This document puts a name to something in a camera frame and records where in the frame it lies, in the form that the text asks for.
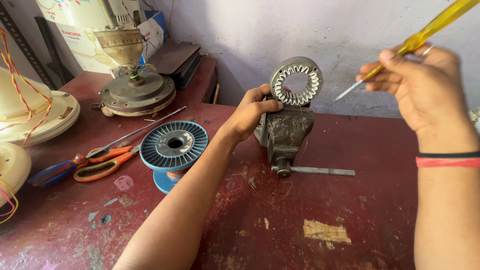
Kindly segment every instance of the red workbench surface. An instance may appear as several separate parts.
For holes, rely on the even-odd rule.
[[[189,88],[178,91],[175,101],[155,118],[187,105],[165,122],[196,121],[213,137],[235,110],[200,102],[211,90],[215,66],[215,59],[202,59]],[[27,148],[31,175],[149,123],[144,119],[151,115],[107,117],[90,108],[100,101],[98,93],[109,80],[108,74],[84,72],[61,89],[80,102],[79,119],[65,133]],[[222,92],[228,95],[228,89]],[[232,156],[194,269],[414,268],[413,132],[402,119],[317,113],[314,117],[313,130],[294,165],[352,169],[356,176],[293,173],[279,179],[270,170],[266,148],[250,136]],[[150,130],[128,138],[129,144],[139,144]],[[152,174],[136,156],[97,181],[79,183],[69,176],[47,188],[23,185],[17,193],[18,211],[0,225],[0,266],[111,269],[165,197]],[[114,181],[122,176],[131,177],[133,187],[121,191]],[[103,225],[107,214],[111,220]]]

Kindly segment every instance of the wristband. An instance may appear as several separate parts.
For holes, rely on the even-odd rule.
[[[417,157],[417,167],[433,168],[433,167],[465,167],[480,168],[480,158],[421,158]]]
[[[469,159],[469,158],[480,158],[480,151],[477,152],[466,152],[466,153],[449,153],[449,154],[431,154],[431,153],[419,153],[419,158],[429,158],[429,159]]]

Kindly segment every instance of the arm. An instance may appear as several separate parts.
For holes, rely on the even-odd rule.
[[[189,269],[235,146],[247,139],[266,111],[283,104],[268,100],[270,85],[249,90],[204,153],[132,237],[114,269]]]
[[[429,46],[414,52],[421,56]],[[385,70],[367,91],[395,95],[403,118],[415,131],[422,153],[463,153],[480,149],[467,115],[458,58],[433,48],[423,63],[391,50],[380,54]],[[362,66],[357,77],[378,65]],[[480,268],[480,169],[419,168],[419,208],[415,227],[418,270]]]

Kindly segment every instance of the hand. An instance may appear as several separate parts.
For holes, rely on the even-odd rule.
[[[429,47],[423,45],[413,54],[421,56]],[[479,149],[478,135],[467,114],[460,62],[454,53],[432,48],[423,62],[418,63],[386,49],[380,53],[379,60],[362,66],[357,81],[380,63],[384,66],[365,88],[395,95],[400,113],[417,133],[420,152]]]
[[[283,108],[283,103],[280,101],[273,99],[261,101],[263,96],[268,93],[270,93],[269,84],[248,90],[235,112],[223,124],[219,132],[234,136],[237,142],[246,140],[258,126],[262,114]]]

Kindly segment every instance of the blue wire spool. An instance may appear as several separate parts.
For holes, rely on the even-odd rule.
[[[168,194],[179,181],[167,172],[191,167],[208,145],[207,131],[199,124],[187,121],[165,123],[145,136],[140,145],[140,157],[154,170],[153,180],[163,193]]]

